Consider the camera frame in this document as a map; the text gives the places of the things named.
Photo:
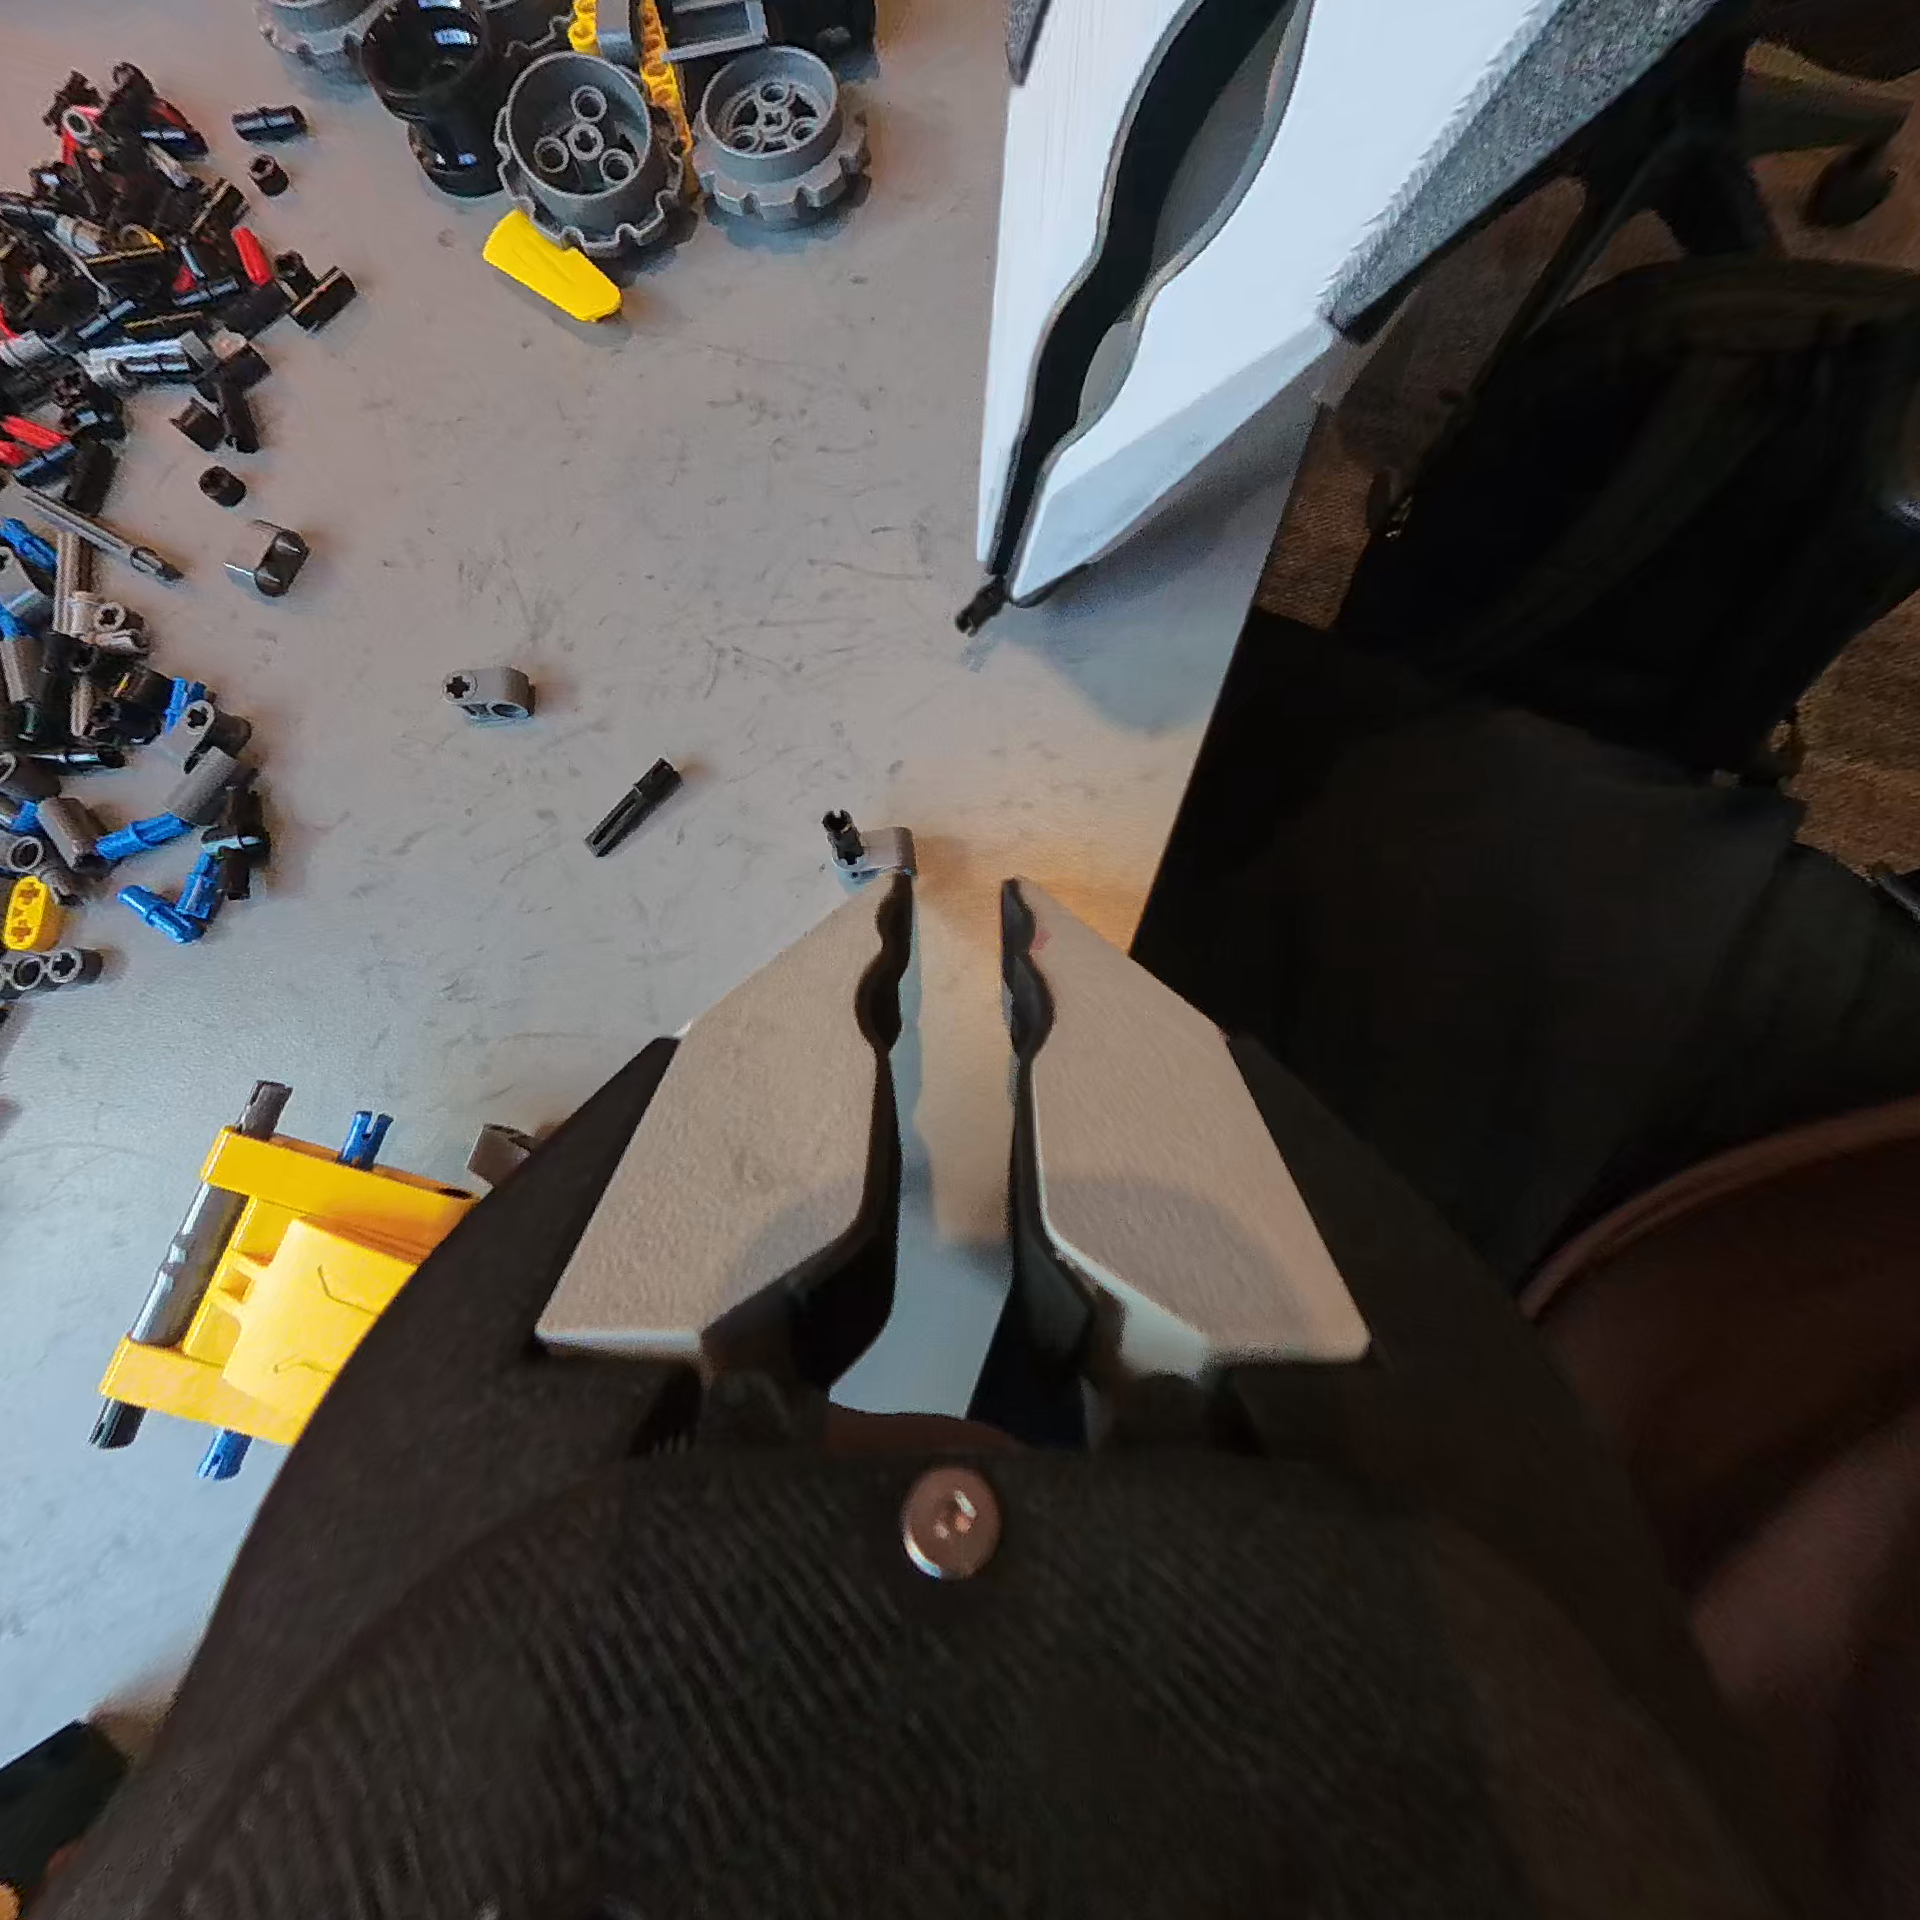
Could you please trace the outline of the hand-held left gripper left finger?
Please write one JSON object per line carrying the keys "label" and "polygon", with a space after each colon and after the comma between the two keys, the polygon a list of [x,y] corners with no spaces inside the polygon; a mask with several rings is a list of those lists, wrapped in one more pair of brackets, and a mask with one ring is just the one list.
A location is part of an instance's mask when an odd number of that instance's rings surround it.
{"label": "hand-held left gripper left finger", "polygon": [[876,1344],[911,928],[911,880],[876,880],[687,1024],[537,1320],[548,1353],[855,1364]]}

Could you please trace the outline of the yellow panel piece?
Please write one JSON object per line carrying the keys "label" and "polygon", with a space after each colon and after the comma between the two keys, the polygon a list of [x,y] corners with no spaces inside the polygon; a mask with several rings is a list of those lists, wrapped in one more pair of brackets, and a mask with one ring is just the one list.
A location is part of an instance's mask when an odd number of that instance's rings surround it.
{"label": "yellow panel piece", "polygon": [[548,238],[524,211],[505,212],[487,232],[482,259],[524,293],[566,320],[600,324],[622,309],[622,289],[576,247]]}

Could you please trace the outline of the black backpack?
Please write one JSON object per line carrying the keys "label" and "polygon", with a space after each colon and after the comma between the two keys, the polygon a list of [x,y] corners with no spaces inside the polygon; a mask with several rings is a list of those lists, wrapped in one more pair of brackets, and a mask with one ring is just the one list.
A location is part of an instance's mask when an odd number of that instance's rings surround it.
{"label": "black backpack", "polygon": [[1916,272],[1695,255],[1618,275],[1431,447],[1335,632],[1743,774],[1916,595],[1916,405]]}

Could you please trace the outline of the grey desk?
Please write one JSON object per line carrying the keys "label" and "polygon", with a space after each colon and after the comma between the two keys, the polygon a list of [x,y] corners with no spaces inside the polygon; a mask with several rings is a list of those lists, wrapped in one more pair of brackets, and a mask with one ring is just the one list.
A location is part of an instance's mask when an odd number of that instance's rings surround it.
{"label": "grey desk", "polygon": [[[4,181],[69,71],[133,62],[217,142],[304,95],[260,201],[276,249],[357,300],[279,324],[246,513],[310,560],[279,601],[222,574],[237,513],[169,397],[106,517],[182,568],[116,582],[156,659],[254,724],[274,859],[199,944],[102,889],[105,974],[4,1025],[4,1758],[162,1711],[280,1455],[199,1479],[199,1429],[88,1445],[97,1381],[260,1079],[337,1144],[466,1175],[485,1123],[574,1113],[847,900],[828,809],[919,840],[895,1054],[895,1320],[844,1382],[959,1411],[1006,1287],[999,887],[1040,880],[1125,944],[1274,534],[1248,493],[1119,584],[964,637],[1002,117],[1000,4],[885,4],[855,84],[871,185],[773,238],[696,222],[614,321],[574,326],[482,259],[364,88],[321,91],[250,4],[4,4]],[[518,726],[440,699],[514,665]],[[656,758],[682,785],[607,856],[588,830]]]}

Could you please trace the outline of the yellow toy vehicle assembly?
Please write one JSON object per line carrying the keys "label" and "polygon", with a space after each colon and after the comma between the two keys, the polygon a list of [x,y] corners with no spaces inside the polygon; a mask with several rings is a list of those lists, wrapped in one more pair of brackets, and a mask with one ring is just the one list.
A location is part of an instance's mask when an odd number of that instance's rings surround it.
{"label": "yellow toy vehicle assembly", "polygon": [[208,1431],[206,1480],[288,1448],[346,1358],[479,1190],[380,1161],[393,1118],[337,1144],[280,1131],[293,1093],[257,1081],[199,1168],[129,1329],[101,1379],[88,1445],[127,1448],[160,1416]]}

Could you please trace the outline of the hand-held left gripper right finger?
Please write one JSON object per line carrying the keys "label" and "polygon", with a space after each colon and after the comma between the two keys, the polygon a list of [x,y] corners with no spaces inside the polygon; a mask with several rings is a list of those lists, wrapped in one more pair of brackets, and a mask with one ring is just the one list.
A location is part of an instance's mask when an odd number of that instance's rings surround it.
{"label": "hand-held left gripper right finger", "polygon": [[1014,1297],[1049,1369],[1356,1363],[1372,1333],[1221,1028],[1032,880],[999,894]]}

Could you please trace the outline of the pile of building pieces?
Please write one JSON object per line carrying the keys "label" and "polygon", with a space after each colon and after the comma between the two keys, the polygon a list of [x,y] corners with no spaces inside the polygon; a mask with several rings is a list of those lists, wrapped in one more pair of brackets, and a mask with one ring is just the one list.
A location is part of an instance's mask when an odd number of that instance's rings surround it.
{"label": "pile of building pieces", "polygon": [[345,272],[268,247],[136,64],[105,86],[69,73],[41,121],[54,153],[2,196],[4,1015],[105,974],[77,935],[97,889],[190,947],[271,864],[250,723],[158,661],[112,595],[185,574],[106,508],[146,396],[176,397],[167,424],[202,468],[246,481],[230,459],[260,453],[257,337],[357,300]]}

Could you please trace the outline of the yellow chassis parts with wheels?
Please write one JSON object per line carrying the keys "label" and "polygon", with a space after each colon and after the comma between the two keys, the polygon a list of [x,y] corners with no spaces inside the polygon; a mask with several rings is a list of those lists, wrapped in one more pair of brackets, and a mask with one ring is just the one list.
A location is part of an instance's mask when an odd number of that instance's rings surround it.
{"label": "yellow chassis parts with wheels", "polygon": [[873,45],[876,3],[263,3],[263,38],[324,76],[372,86],[404,126],[422,176],[446,196],[501,192],[493,121],[524,67],[546,55],[607,56],[644,79],[687,83],[762,44],[814,55]]}

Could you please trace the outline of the black battery box yellow beams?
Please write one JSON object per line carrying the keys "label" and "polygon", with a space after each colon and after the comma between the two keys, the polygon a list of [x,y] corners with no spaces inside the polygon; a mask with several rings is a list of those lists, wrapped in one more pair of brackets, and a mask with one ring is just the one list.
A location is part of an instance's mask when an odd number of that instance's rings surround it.
{"label": "black battery box yellow beams", "polygon": [[127,1752],[72,1718],[2,1764],[4,1916],[21,1916],[50,1871],[102,1814],[127,1775]]}

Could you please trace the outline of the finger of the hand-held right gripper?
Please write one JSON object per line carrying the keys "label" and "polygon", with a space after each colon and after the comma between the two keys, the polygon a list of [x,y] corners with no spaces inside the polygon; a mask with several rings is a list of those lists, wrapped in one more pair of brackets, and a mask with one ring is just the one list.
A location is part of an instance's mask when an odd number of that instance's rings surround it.
{"label": "finger of the hand-held right gripper", "polygon": [[1053,449],[1077,428],[1110,326],[1101,265],[1119,159],[1193,3],[1014,3],[992,335],[977,453],[975,556],[1016,579]]}
{"label": "finger of the hand-held right gripper", "polygon": [[1527,6],[1196,4],[1122,150],[1110,326],[1046,461],[1014,606],[1127,543],[1328,358],[1332,270]]}

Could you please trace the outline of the person's legs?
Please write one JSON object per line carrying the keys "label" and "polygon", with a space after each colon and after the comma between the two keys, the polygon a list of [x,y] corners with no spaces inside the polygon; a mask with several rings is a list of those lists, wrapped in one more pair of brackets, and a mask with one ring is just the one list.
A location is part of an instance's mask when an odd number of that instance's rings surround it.
{"label": "person's legs", "polygon": [[1133,953],[1517,1288],[1694,1168],[1916,1139],[1916,921],[1799,824],[1255,611]]}

